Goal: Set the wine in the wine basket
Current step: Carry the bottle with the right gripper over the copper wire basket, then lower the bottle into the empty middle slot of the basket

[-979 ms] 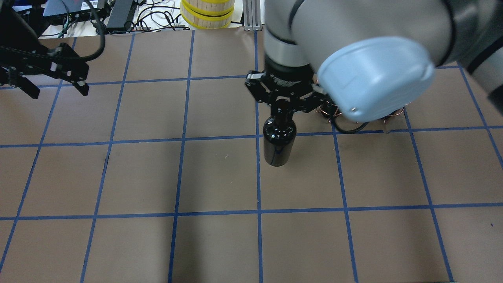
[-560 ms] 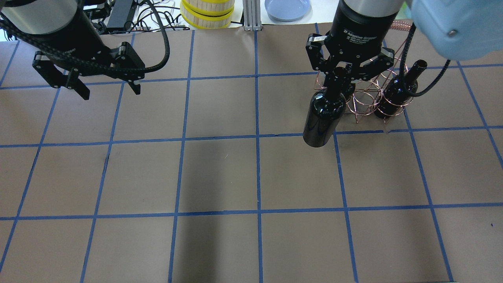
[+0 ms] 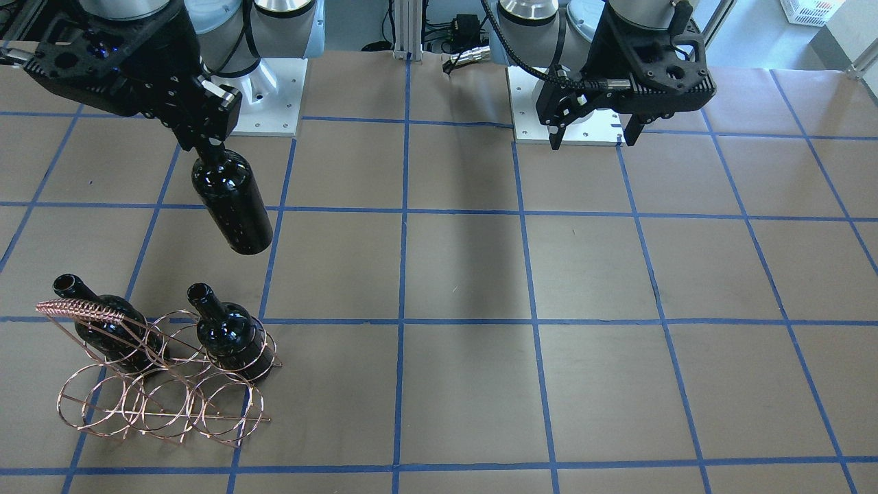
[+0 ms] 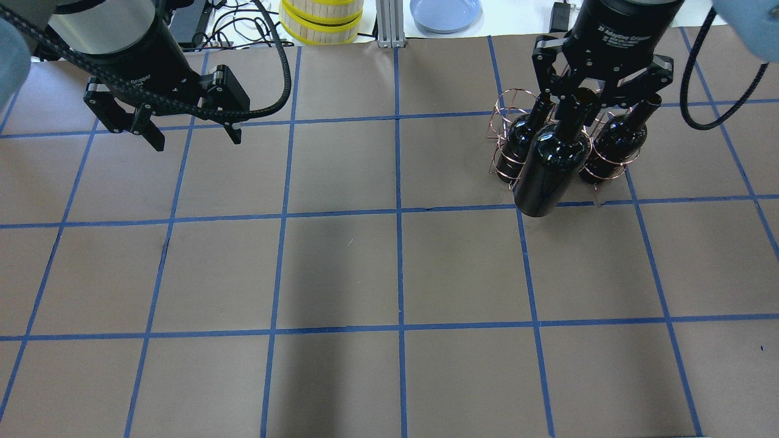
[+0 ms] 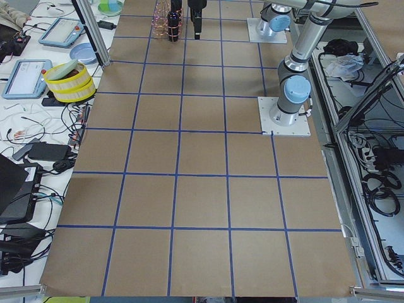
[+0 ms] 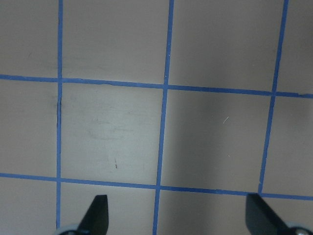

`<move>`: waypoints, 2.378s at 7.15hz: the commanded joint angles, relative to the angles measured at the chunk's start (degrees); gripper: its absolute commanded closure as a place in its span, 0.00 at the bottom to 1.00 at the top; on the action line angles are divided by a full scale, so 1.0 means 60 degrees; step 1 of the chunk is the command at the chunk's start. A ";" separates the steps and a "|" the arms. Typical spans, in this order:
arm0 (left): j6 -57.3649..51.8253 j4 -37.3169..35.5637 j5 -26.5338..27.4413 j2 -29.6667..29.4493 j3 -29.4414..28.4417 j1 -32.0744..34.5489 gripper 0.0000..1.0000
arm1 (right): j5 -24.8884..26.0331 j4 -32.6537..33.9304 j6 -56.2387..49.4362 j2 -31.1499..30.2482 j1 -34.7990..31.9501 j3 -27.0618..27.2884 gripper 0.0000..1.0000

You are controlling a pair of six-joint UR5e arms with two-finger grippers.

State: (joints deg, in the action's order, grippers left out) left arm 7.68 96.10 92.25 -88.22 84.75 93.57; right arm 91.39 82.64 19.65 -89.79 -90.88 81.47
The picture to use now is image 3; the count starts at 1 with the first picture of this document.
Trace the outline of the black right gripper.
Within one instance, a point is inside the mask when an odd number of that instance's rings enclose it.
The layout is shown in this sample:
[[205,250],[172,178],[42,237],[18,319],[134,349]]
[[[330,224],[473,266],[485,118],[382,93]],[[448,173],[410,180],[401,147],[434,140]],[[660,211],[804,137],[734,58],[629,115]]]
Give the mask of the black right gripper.
[[167,126],[182,149],[219,149],[241,93],[214,84],[182,1],[62,1],[24,70],[57,96]]

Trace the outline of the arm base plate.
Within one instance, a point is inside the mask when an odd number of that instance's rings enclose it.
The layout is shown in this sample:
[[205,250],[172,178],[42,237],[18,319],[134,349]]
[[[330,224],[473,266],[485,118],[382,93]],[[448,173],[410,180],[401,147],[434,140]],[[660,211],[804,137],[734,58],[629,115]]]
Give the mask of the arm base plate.
[[242,93],[233,137],[297,137],[308,59],[263,58],[253,71],[239,78],[214,75],[216,85]]
[[[549,128],[538,120],[536,103],[543,82],[520,67],[507,68],[509,103],[514,137],[518,144],[549,143]],[[564,145],[617,146],[624,143],[619,115],[609,109],[594,110],[567,126]]]

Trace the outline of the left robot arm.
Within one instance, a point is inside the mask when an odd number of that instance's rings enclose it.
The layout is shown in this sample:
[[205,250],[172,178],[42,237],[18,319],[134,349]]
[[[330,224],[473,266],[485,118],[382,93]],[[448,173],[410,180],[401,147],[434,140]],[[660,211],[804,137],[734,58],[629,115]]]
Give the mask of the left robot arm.
[[536,78],[536,119],[558,150],[568,128],[597,110],[628,115],[634,145],[656,119],[702,109],[716,94],[694,1],[602,1],[595,31],[584,1],[484,1],[498,63]]

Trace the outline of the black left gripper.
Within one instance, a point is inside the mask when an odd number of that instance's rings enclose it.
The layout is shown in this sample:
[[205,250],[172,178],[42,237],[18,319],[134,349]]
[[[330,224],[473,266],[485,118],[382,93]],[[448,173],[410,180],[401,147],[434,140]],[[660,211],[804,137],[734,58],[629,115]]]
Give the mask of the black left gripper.
[[631,147],[646,125],[700,110],[716,94],[691,7],[602,7],[590,37],[571,7],[536,24],[551,34],[532,65],[546,71],[536,109],[554,151],[567,126],[594,110],[630,115],[623,135]]

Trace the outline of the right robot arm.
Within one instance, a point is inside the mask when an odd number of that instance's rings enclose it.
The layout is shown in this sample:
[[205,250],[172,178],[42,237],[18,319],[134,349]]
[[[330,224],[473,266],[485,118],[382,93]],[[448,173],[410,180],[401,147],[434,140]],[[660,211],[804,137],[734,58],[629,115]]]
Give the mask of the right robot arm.
[[60,1],[33,50],[6,48],[57,96],[167,126],[183,149],[293,137],[321,1]]

